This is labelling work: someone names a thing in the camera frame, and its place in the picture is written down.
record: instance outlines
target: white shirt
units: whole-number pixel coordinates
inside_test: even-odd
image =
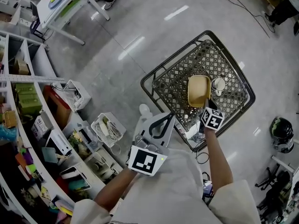
[[[139,175],[115,215],[85,199],[71,224],[260,224],[246,181],[220,188],[209,205],[202,201],[202,173],[189,153],[170,149],[154,177]]]

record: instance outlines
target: gray floor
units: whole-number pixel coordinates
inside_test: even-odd
[[[264,10],[260,0],[241,1],[254,14]],[[164,19],[183,6],[188,8]],[[128,130],[120,142],[123,151],[118,158],[124,160],[139,104],[157,112],[140,87],[141,78],[201,32],[211,30],[236,61],[245,64],[243,72],[256,94],[253,106],[219,141],[235,180],[246,179],[260,201],[264,193],[254,184],[267,165],[273,165],[270,157],[275,153],[271,121],[280,115],[298,130],[299,38],[293,35],[293,21],[287,20],[272,34],[259,19],[269,39],[250,14],[227,0],[117,0],[108,13],[110,21],[87,5],[72,18],[65,29],[83,39],[84,46],[58,34],[47,41],[57,74],[81,82],[92,96],[82,117],[92,122],[101,112],[112,112],[119,119]],[[296,167],[292,157],[297,150],[280,156]]]

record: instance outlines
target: green container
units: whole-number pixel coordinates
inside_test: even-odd
[[[18,95],[36,94],[33,83],[16,83],[14,90]]]
[[[38,115],[42,107],[38,95],[19,95],[19,109],[21,114]]]

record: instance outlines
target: white desk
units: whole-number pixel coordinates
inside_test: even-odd
[[[108,14],[103,9],[101,9],[101,7],[94,0],[81,0],[78,4],[76,4],[74,7],[72,7],[67,12],[65,17],[58,24],[57,21],[55,21],[55,19],[60,15],[62,10],[71,1],[72,0],[63,0],[56,8],[50,9],[48,7],[50,0],[41,0],[37,4],[37,12],[38,12],[39,20],[41,22],[42,28],[52,29],[52,30],[60,33],[61,35],[64,35],[64,36],[80,43],[81,45],[84,45],[85,44],[84,41],[82,41],[79,38],[75,37],[74,35],[71,35],[62,30],[63,25],[67,23],[67,21],[83,6],[83,4],[86,3],[87,1],[89,1],[90,4],[93,5],[94,8],[106,18],[106,20],[109,20],[110,18],[108,16]]]

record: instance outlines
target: white cup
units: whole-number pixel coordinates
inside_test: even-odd
[[[212,88],[215,90],[217,96],[222,94],[222,91],[225,89],[225,80],[221,77],[218,77],[212,80]]]

